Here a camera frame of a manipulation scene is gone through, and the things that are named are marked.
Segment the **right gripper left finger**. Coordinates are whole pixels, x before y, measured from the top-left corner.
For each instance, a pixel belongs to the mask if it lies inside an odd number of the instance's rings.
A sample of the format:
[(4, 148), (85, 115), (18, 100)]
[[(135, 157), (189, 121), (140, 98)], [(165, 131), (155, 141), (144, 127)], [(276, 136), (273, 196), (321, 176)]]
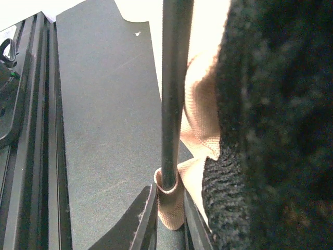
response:
[(120, 220), (90, 250), (155, 250), (158, 223), (157, 186), (143, 188)]

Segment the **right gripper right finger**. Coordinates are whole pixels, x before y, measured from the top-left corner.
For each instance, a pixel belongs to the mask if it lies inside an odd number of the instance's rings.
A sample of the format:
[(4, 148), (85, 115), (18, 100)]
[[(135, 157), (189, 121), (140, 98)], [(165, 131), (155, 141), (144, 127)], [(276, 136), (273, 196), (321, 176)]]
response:
[(184, 193), (185, 245), (189, 250), (214, 250), (208, 228), (188, 191)]

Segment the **beige fabric pet tent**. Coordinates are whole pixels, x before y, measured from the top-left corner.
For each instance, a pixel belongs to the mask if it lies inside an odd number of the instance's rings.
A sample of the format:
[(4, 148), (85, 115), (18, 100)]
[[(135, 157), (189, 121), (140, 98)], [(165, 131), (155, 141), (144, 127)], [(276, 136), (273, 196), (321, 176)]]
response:
[(332, 1), (203, 1), (193, 10), (177, 178), (216, 249), (332, 249)]

